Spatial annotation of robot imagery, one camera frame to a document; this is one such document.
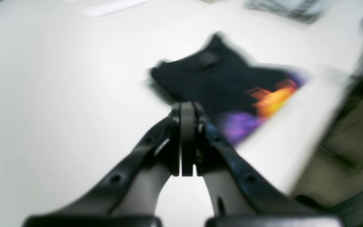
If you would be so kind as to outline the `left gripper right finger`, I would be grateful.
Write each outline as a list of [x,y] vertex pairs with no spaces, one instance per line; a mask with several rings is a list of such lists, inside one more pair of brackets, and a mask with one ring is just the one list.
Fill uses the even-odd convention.
[[207,118],[196,102],[180,105],[183,176],[203,177],[214,217],[206,227],[343,227],[285,196],[248,164]]

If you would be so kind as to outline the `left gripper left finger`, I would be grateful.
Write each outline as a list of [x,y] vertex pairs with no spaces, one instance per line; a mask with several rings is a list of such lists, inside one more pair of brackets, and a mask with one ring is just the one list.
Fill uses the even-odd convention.
[[85,195],[59,210],[26,219],[24,227],[161,227],[159,194],[180,171],[180,103]]

